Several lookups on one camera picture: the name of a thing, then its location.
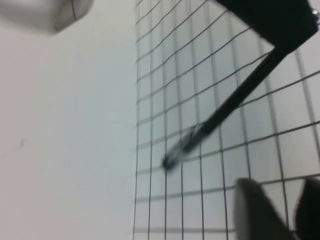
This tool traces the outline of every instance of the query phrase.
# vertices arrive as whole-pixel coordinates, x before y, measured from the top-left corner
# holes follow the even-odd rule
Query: white wall
[[[0,239],[131,238],[134,6],[54,36],[0,18]]]

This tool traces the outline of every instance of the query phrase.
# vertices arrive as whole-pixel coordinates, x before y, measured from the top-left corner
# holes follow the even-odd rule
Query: grid paper
[[[314,8],[320,4],[311,1]],[[167,149],[201,125],[272,46],[206,0],[140,0],[135,240],[233,240],[237,178],[258,181],[288,228],[320,177],[320,35],[288,55],[174,172]]]

